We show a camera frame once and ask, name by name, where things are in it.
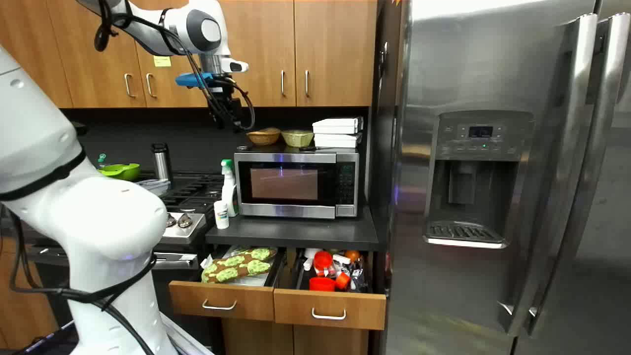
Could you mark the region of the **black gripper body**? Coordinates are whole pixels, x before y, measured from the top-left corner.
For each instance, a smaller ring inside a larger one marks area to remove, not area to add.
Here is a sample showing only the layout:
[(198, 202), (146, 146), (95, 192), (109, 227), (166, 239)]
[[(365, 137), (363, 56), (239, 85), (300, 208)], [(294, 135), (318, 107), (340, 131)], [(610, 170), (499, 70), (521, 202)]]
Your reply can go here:
[(239, 119), (241, 101), (235, 99), (235, 83), (231, 79), (213, 79), (209, 83), (211, 119), (217, 127), (233, 125)]

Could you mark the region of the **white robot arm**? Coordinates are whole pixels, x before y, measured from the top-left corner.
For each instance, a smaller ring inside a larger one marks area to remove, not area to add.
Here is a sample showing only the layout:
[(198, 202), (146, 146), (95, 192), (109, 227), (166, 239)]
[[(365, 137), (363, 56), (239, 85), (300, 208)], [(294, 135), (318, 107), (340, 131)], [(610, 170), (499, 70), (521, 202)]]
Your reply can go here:
[[(198, 75), (247, 66), (231, 56), (219, 0), (146, 10), (133, 0), (77, 0), (101, 18), (95, 46), (127, 32), (152, 56), (184, 56)], [(0, 50), (0, 202), (20, 225), (63, 247), (67, 300), (79, 342), (71, 355), (178, 355), (160, 312), (154, 247), (168, 227), (164, 202), (103, 176), (77, 131), (22, 66)]]

